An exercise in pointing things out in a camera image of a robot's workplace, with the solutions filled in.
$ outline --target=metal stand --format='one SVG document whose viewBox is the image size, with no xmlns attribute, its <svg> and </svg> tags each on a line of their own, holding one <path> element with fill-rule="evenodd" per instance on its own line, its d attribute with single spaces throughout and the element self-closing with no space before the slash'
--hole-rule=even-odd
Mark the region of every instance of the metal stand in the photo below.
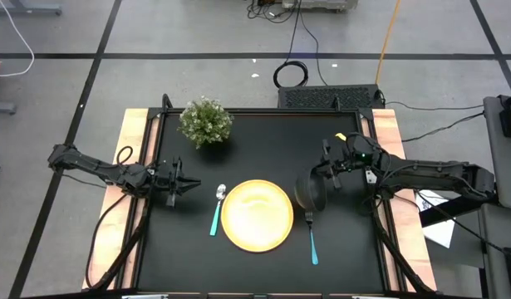
<svg viewBox="0 0 511 299">
<path fill-rule="evenodd" d="M 14 115 L 15 112 L 17 112 L 17 106 L 15 104 L 0 102 L 0 113 Z"/>
<path fill-rule="evenodd" d="M 6 6 L 9 13 L 55 13 L 60 16 L 62 13 L 61 5 L 58 4 L 37 4 L 36 6 L 25 6 L 21 0 L 9 0 L 11 6 Z M 2 7 L 0 7 L 0 13 L 6 13 Z"/>
</svg>

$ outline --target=silver spoon head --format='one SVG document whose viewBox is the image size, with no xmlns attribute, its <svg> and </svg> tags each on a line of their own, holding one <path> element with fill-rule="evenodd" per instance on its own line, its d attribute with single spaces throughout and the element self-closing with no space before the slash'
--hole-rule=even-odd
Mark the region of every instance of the silver spoon head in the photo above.
<svg viewBox="0 0 511 299">
<path fill-rule="evenodd" d="M 225 185 L 220 184 L 219 187 L 216 189 L 216 198 L 218 200 L 225 199 Z"/>
</svg>

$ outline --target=white cable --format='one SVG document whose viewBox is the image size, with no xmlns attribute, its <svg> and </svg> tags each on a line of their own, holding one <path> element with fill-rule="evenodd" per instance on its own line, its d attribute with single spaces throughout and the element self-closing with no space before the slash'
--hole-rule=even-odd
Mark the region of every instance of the white cable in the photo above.
<svg viewBox="0 0 511 299">
<path fill-rule="evenodd" d="M 30 71 L 30 69 L 32 68 L 32 64 L 33 64 L 33 62 L 36 60 L 36 58 L 35 58 L 35 56 L 33 55 L 33 51 L 32 51 L 32 49 L 30 48 L 30 46 L 28 45 L 28 43 L 24 40 L 24 37 L 22 37 L 22 34 L 19 32 L 19 30 L 18 30 L 18 29 L 17 29 L 17 27 L 15 26 L 15 22 L 13 22 L 12 15 L 9 13 L 9 11 L 7 10 L 7 8 L 6 8 L 6 6 L 4 5 L 4 3 L 2 3 L 2 0 L 0 0 L 0 5 L 2 6 L 2 8 L 4 8 L 4 11 L 6 12 L 7 17 L 9 17 L 9 21 L 12 23 L 13 29 L 15 29 L 15 32 L 16 32 L 16 33 L 17 33 L 17 35 L 21 38 L 22 42 L 24 42 L 24 45 L 28 48 L 28 50 L 30 51 L 30 54 L 32 55 L 32 61 L 30 61 L 30 65 L 26 68 L 26 70 L 21 71 L 21 72 L 18 72 L 18 73 L 13 73 L 13 74 L 4 74 L 4 75 L 0 75 L 0 77 L 5 77 L 5 76 L 20 76 L 20 75 L 24 75 L 24 74 L 26 74 L 28 71 Z"/>
</svg>

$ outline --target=wooden table frame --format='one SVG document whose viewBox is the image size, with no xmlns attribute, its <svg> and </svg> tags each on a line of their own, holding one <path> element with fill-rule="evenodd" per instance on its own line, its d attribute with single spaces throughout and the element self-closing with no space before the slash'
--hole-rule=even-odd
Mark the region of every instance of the wooden table frame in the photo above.
<svg viewBox="0 0 511 299">
<path fill-rule="evenodd" d="M 128 109 L 125 111 L 124 120 L 120 129 L 119 140 L 116 146 L 116 153 L 127 145 L 133 147 L 134 152 L 127 163 L 141 162 L 149 164 L 154 158 L 155 145 L 158 143 L 158 129 L 160 127 L 160 118 L 155 117 L 148 120 L 148 109 Z M 381 146 L 391 154 L 395 154 L 400 158 L 405 158 L 403 144 L 397 126 L 396 114 L 393 110 L 373 110 L 373 123 L 375 126 L 376 138 Z M 368 135 L 370 128 L 365 119 L 362 119 L 362 129 L 365 135 Z M 147 149 L 142 149 L 143 140 L 148 140 Z M 396 240 L 399 245 L 401 254 L 406 261 L 412 266 L 412 269 L 420 276 L 425 285 L 432 289 L 436 289 L 435 279 L 430 265 L 429 253 L 425 245 L 425 238 L 421 228 L 420 215 L 417 207 L 406 202 L 406 200 L 415 201 L 414 194 L 411 190 L 401 190 L 398 194 L 403 199 L 393 199 L 390 201 L 390 209 L 393 215 L 393 224 L 395 226 Z M 119 197 L 120 189 L 114 186 L 108 186 L 102 204 L 101 214 L 104 213 Z M 95 251 L 91 258 L 91 266 L 89 271 L 91 283 L 97 282 L 104 272 L 112 264 L 117 254 L 121 250 L 123 240 L 125 239 L 126 227 L 129 224 L 129 211 L 135 208 L 135 217 L 133 218 L 133 229 L 135 229 L 142 208 L 144 207 L 143 199 L 124 199 L 117 207 L 106 215 L 104 221 L 99 227 L 95 242 Z M 381 221 L 386 228 L 385 211 L 387 207 L 381 205 L 378 213 Z M 134 268 L 136 262 L 135 246 L 127 258 L 124 266 L 123 280 L 119 285 L 123 288 L 131 287 L 134 276 Z M 393 257 L 385 248 L 386 267 L 388 271 L 388 282 L 390 289 L 399 291 L 399 280 L 396 271 L 396 265 Z M 412 286 L 406 282 L 409 291 L 413 291 Z"/>
</svg>

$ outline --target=white paper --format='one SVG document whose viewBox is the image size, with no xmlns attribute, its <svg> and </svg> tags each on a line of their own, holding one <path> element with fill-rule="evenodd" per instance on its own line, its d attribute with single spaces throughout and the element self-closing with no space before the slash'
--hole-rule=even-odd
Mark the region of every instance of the white paper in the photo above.
<svg viewBox="0 0 511 299">
<path fill-rule="evenodd" d="M 432 191 L 422 190 L 420 191 L 420 194 L 415 196 L 415 202 L 420 207 L 420 211 L 425 211 L 426 209 L 431 208 L 430 205 L 423 200 L 421 195 L 434 206 L 447 201 L 447 199 L 443 199 L 441 196 Z M 453 237 L 453 230 L 454 222 L 453 220 L 448 220 L 423 228 L 423 234 L 425 235 L 425 238 L 428 238 L 430 241 L 438 243 L 445 248 L 449 248 L 451 238 Z"/>
</svg>

